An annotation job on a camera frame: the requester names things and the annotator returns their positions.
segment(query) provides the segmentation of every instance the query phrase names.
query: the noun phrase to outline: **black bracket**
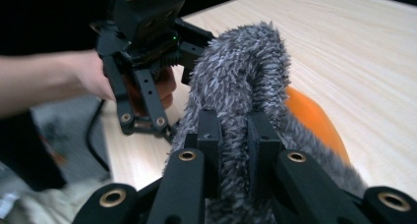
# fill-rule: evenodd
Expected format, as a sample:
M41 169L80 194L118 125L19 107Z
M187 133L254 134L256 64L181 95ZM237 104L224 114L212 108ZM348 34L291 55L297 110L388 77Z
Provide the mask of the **black bracket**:
M162 68L183 65L189 81L195 60L213 39L211 32L177 18L184 0L116 0L114 20L102 23L97 52L103 60L125 135L154 134L173 138L154 81ZM141 93L145 115L135 112L130 83Z
M161 179L137 193L121 184L101 188L74 223L204 223L205 198L220 194L221 129L214 112L203 110L202 119ZM248 115L248 129L248 197L270 199L276 223L416 223L412 197L388 187L370 188L363 198L345 192L310 155L285 149L263 113Z

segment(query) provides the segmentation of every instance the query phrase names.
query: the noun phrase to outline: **gray fuzzy fabric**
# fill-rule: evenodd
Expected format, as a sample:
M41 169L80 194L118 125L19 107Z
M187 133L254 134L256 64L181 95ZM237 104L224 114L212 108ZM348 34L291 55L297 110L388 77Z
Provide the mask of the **gray fuzzy fabric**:
M311 154L343 189L362 196L366 186L351 167L326 148L289 112L289 56L272 24L229 30L213 40L199 59L173 150L196 133L201 109L217 113L223 134L221 199L207 200L206 223L271 223L268 200L250 202L247 115L262 110L288 149Z

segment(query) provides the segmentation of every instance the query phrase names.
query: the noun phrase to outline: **black wire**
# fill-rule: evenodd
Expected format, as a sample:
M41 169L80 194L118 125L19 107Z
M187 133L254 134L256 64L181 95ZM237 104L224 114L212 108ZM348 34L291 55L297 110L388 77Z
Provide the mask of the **black wire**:
M97 160L97 162L101 165L101 167L105 171L110 172L110 169L108 168L107 163L95 151L94 147L91 144L90 137L89 137L91 135L92 126L94 126L95 121L97 120L98 116L100 115L101 108L103 107L104 103L105 103L105 100L101 99L100 103L97 106L97 109L94 112L94 115L92 116L91 120L89 121L89 127L87 128L87 131L86 131L86 143L87 143L87 148L89 149L89 152L95 158L95 160Z

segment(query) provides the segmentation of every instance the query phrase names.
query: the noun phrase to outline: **gray carpet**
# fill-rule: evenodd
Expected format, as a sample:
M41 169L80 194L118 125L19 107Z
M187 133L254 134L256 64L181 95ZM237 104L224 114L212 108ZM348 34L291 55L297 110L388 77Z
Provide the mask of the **gray carpet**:
M60 168L68 183L87 178L108 178L108 173L92 157L85 142L85 133L98 103L96 97L84 96L33 108L40 132L53 149L66 158ZM99 120L91 132L91 143L108 163ZM0 164L0 198L3 194L12 192L20 195L30 192L30 188L13 171Z

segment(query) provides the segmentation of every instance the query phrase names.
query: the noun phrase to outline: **orange object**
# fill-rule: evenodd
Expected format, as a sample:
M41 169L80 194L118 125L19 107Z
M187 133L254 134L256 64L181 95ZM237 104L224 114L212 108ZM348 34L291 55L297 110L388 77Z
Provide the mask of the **orange object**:
M293 87L288 87L286 92L289 98L285 104L295 117L311 130L324 145L337 153L345 163L350 164L343 141L322 107Z

